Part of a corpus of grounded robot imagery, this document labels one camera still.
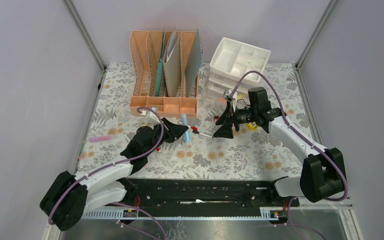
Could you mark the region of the light blue folder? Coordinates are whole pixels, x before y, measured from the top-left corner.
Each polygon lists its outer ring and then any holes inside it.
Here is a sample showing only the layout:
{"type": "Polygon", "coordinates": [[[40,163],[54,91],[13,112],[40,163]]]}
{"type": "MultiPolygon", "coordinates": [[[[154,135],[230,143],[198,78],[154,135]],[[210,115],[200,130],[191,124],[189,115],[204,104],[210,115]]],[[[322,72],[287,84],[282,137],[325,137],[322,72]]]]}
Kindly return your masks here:
{"type": "Polygon", "coordinates": [[[185,67],[185,96],[189,97],[203,61],[200,30],[197,29],[185,67]]]}

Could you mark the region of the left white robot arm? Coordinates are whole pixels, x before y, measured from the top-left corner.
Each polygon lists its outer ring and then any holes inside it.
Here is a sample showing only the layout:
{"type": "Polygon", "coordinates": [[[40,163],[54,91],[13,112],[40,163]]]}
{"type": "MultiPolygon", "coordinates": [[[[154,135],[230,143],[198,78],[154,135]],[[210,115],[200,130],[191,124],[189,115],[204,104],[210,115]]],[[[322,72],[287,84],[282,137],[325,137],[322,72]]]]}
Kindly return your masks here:
{"type": "Polygon", "coordinates": [[[59,230],[72,228],[83,216],[96,208],[113,202],[132,204],[135,192],[120,179],[141,170],[148,156],[162,143],[173,143],[188,131],[186,125],[163,118],[153,127],[141,126],[130,138],[126,148],[111,162],[90,172],[60,173],[39,203],[48,222],[59,230]]]}

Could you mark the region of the orange cap grey highlighter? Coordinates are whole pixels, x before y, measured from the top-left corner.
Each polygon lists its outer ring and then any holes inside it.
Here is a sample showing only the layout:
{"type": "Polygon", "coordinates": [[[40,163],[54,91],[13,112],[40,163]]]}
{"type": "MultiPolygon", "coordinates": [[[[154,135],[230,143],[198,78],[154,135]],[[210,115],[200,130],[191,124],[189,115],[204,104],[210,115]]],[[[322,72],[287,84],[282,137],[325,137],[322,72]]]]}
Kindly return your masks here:
{"type": "Polygon", "coordinates": [[[222,97],[219,97],[217,100],[218,100],[219,102],[221,102],[221,103],[226,103],[226,102],[227,102],[227,100],[224,99],[224,98],[222,98],[222,97]]]}

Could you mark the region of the teal folder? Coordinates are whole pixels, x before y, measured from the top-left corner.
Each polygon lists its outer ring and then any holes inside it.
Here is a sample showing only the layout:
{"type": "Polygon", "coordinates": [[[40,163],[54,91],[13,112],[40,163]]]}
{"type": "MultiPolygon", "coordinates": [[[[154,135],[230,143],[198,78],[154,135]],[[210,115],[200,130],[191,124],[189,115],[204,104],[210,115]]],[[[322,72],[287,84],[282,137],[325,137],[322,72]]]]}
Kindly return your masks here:
{"type": "Polygon", "coordinates": [[[162,37],[161,37],[161,48],[160,48],[160,55],[159,55],[159,59],[158,59],[156,80],[155,80],[155,89],[154,89],[154,96],[155,97],[159,96],[160,85],[161,85],[161,80],[162,80],[162,75],[163,75],[163,58],[164,58],[164,52],[165,52],[164,39],[165,39],[165,32],[163,31],[162,37]]]}

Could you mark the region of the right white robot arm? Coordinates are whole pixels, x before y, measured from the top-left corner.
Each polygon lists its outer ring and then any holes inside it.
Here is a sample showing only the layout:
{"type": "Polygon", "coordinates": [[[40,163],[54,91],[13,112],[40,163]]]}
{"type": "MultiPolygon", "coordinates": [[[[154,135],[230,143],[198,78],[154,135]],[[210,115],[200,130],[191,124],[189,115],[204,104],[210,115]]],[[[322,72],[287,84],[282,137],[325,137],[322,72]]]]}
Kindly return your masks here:
{"type": "Polygon", "coordinates": [[[254,123],[266,133],[280,140],[301,162],[299,177],[282,177],[267,191],[267,201],[281,205],[287,197],[305,197],[312,203],[335,201],[334,195],[348,193],[344,157],[337,148],[328,149],[305,136],[294,126],[281,108],[273,108],[264,87],[248,90],[249,102],[238,108],[237,95],[226,90],[226,107],[216,121],[219,129],[215,138],[232,139],[241,125],[254,123]]]}

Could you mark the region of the white plastic drawer unit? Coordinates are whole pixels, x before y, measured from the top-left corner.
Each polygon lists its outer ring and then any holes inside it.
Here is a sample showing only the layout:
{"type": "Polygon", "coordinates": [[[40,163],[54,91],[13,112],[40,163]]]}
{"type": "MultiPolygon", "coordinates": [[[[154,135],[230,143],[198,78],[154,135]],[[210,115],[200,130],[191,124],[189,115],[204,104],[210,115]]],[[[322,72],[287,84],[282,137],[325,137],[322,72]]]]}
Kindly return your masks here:
{"type": "Polygon", "coordinates": [[[202,98],[217,101],[234,89],[249,71],[263,73],[271,51],[231,38],[223,37],[209,63],[209,75],[202,98]]]}

